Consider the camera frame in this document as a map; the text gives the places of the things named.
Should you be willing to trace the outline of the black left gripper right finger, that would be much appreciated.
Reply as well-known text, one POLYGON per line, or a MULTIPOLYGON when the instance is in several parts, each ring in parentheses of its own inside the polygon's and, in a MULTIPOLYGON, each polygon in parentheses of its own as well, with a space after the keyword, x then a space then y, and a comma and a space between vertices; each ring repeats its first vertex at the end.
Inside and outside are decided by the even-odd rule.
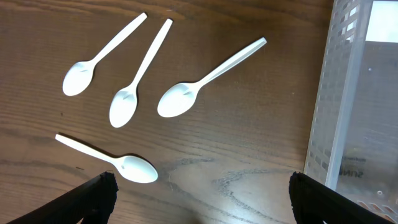
POLYGON ((289 196, 298 224, 390 223, 303 173, 290 177, 289 196))

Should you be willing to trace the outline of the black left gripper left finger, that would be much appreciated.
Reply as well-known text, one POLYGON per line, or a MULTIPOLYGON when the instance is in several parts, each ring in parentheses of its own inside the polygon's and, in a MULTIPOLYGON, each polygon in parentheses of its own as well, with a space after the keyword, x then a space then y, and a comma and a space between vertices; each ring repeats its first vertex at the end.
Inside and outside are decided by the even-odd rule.
POLYGON ((117 201, 115 175, 103 172, 9 224, 107 223, 117 201))

